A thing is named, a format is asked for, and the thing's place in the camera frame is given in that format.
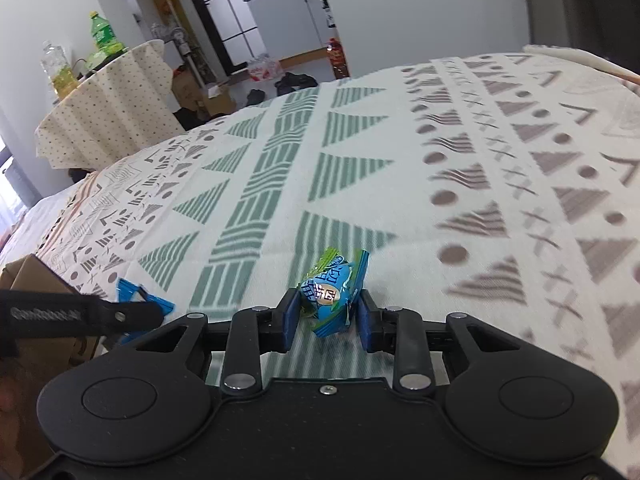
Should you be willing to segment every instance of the blue candy wrapper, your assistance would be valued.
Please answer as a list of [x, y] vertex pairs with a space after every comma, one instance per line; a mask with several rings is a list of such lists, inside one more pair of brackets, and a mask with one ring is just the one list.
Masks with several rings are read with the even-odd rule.
[[[127, 303], [129, 301], [153, 301], [160, 306], [162, 314], [165, 317], [174, 311], [175, 305], [171, 303], [171, 301], [149, 294], [142, 285], [134, 285], [123, 278], [118, 279], [116, 290], [118, 291], [118, 301], [121, 303]], [[146, 334], [146, 332], [127, 333], [120, 340], [120, 344], [133, 341], [135, 338], [140, 337], [143, 334]]]
[[369, 253], [360, 250], [349, 263], [338, 250], [327, 248], [306, 273], [300, 291], [307, 299], [305, 313], [318, 319], [313, 331], [318, 337], [344, 332], [351, 323], [354, 303], [362, 290]]

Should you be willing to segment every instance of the brown paper bag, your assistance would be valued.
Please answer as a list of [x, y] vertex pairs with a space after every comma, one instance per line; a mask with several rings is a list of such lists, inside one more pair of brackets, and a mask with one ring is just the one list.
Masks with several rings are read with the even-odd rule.
[[[34, 254], [5, 265], [0, 289], [77, 294]], [[0, 467], [10, 475], [27, 475], [53, 455], [36, 418], [38, 394], [91, 359], [97, 343], [97, 337], [22, 339], [18, 358], [0, 360]]]

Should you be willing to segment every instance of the screw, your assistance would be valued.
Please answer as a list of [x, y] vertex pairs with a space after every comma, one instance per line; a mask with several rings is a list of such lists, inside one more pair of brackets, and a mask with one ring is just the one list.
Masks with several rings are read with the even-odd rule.
[[330, 384], [325, 384], [324, 386], [320, 386], [320, 393], [323, 395], [335, 395], [338, 393], [338, 388]]
[[255, 384], [255, 378], [249, 374], [231, 374], [226, 376], [224, 383], [232, 390], [246, 390]]
[[407, 374], [400, 377], [400, 386], [407, 390], [423, 390], [431, 386], [431, 379], [422, 374]]

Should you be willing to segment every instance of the green candy wrapper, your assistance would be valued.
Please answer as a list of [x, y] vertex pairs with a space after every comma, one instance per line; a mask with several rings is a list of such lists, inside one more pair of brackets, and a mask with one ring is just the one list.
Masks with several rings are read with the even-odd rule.
[[308, 300], [305, 313], [318, 319], [313, 331], [318, 337], [344, 332], [351, 323], [350, 309], [362, 290], [369, 253], [360, 250], [349, 263], [338, 249], [328, 247], [299, 285]]

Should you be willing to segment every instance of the bottle with yellow liquid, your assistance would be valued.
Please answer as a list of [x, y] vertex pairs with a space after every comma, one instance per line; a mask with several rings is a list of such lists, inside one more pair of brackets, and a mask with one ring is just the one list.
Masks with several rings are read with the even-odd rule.
[[44, 54], [42, 55], [42, 67], [51, 79], [53, 89], [56, 91], [58, 98], [62, 101], [66, 96], [78, 88], [78, 80], [71, 72], [71, 67], [66, 60], [62, 47], [45, 41], [42, 44]]
[[124, 50], [124, 44], [116, 38], [111, 23], [95, 10], [89, 13], [89, 17], [91, 18], [91, 35], [98, 50], [103, 51], [107, 56]]

